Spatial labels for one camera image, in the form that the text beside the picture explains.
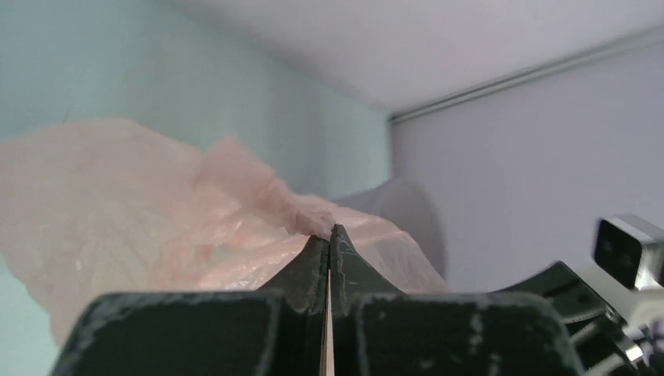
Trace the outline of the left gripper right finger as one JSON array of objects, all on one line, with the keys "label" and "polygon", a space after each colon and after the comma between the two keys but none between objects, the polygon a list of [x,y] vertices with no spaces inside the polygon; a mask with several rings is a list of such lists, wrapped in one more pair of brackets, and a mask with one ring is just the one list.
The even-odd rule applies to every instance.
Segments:
[{"label": "left gripper right finger", "polygon": [[517,291],[408,295],[355,249],[330,239],[338,375],[582,375],[559,315]]}]

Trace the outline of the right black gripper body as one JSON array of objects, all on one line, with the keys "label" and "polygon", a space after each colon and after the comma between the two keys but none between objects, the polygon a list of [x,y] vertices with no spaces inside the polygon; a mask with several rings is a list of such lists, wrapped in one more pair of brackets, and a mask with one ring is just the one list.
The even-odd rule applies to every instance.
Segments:
[{"label": "right black gripper body", "polygon": [[663,291],[632,291],[598,266],[575,271],[561,261],[508,291],[545,298],[566,326],[588,375],[661,375]]}]

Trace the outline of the pink plastic trash bag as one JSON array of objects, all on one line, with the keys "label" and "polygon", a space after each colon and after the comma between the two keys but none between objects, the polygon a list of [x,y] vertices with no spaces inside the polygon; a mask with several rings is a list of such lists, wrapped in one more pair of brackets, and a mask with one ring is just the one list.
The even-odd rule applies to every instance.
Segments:
[{"label": "pink plastic trash bag", "polygon": [[1,144],[1,252],[57,345],[100,295],[254,290],[335,225],[399,290],[446,291],[405,225],[293,193],[230,137],[202,153],[115,118]]}]

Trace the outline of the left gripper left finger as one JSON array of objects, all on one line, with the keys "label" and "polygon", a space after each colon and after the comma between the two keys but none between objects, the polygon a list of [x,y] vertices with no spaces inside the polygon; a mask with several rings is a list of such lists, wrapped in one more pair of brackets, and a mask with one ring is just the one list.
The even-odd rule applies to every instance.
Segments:
[{"label": "left gripper left finger", "polygon": [[330,245],[311,237],[255,291],[102,295],[54,375],[322,375]]}]

